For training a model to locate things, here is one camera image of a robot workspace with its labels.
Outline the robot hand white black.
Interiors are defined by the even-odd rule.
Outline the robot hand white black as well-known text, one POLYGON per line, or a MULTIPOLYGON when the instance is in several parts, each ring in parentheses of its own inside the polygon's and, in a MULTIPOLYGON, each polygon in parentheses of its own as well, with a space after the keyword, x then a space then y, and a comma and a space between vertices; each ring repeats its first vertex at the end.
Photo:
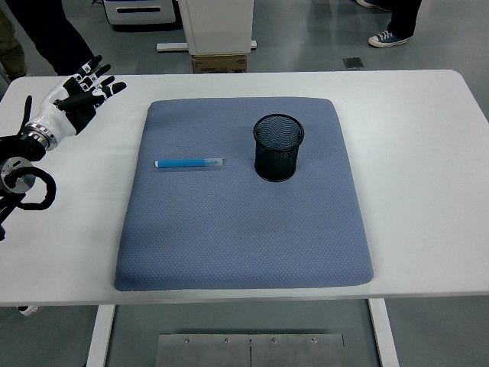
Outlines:
POLYGON ((101 61, 100 55, 94 57, 57 84, 41 102, 39 114, 26 126, 43 132, 54 142, 78 135, 104 102, 126 88, 126 83, 105 75, 110 66, 100 66, 101 61))

